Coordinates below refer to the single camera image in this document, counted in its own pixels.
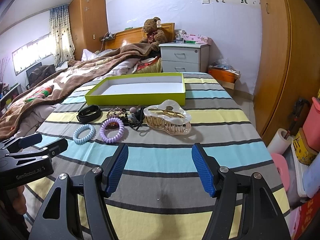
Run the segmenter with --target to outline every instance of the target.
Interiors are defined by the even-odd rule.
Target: spiral hair tie
[[[85,137],[83,137],[81,139],[78,138],[80,133],[82,133],[85,130],[89,130],[89,129],[90,129],[90,132],[89,132],[89,134],[87,136],[85,136]],[[73,140],[77,145],[84,144],[94,136],[95,132],[96,132],[96,130],[91,124],[81,125],[77,130],[75,130],[75,132],[73,134]]]
[[[113,122],[116,122],[118,123],[119,125],[119,132],[117,133],[116,136],[112,137],[112,138],[108,138],[104,132],[106,130],[106,127],[110,124],[110,123],[113,123]],[[104,140],[105,143],[114,143],[116,142],[117,140],[119,140],[122,135],[123,135],[123,131],[124,131],[124,124],[123,122],[117,118],[117,117],[111,117],[107,120],[105,120],[102,124],[101,124],[101,127],[100,127],[100,135],[101,135],[101,138]]]

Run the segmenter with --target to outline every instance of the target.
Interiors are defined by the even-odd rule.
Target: striped bed sheet
[[[196,142],[221,166],[244,175],[261,173],[288,223],[289,203],[277,168],[244,112],[210,75],[184,73],[183,76],[186,104],[182,108],[192,116],[192,130],[187,136],[170,136],[146,124],[138,131],[125,127],[122,142],[129,147],[129,158],[116,192],[105,199],[118,238],[202,238],[215,199],[204,191],[193,164],[191,147]],[[26,186],[25,217],[30,224],[59,174],[85,174],[112,156],[119,144],[106,145],[99,133],[82,146],[72,140],[74,131],[81,125],[76,119],[77,111],[86,106],[84,94],[97,83],[89,82],[76,89],[38,129],[43,140],[36,147],[66,138],[68,149],[52,159],[52,175]],[[112,107],[101,107],[103,116],[91,123],[96,131]],[[238,232],[241,199],[242,194],[238,194],[229,238],[236,237]],[[84,198],[79,195],[78,200],[84,237],[90,239]]]

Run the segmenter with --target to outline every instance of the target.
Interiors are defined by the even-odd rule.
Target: silver bolt
[[[254,176],[256,179],[261,179],[261,178],[262,178],[261,174],[260,174],[260,173],[257,173],[257,172],[254,173],[253,176]]]
[[[93,173],[99,173],[101,171],[101,168],[100,167],[94,167],[93,169],[92,169],[92,172]]]
[[[67,174],[66,173],[61,173],[59,175],[59,179],[65,179],[67,177]]]
[[[220,167],[220,171],[223,172],[223,173],[226,173],[226,172],[229,171],[229,169],[226,166],[221,166]]]

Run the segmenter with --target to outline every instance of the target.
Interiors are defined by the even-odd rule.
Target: white nightstand
[[[160,44],[163,72],[207,72],[209,49],[207,44]]]

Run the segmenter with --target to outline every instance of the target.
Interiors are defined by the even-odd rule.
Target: light switch
[[[202,0],[202,3],[210,3],[210,0]]]

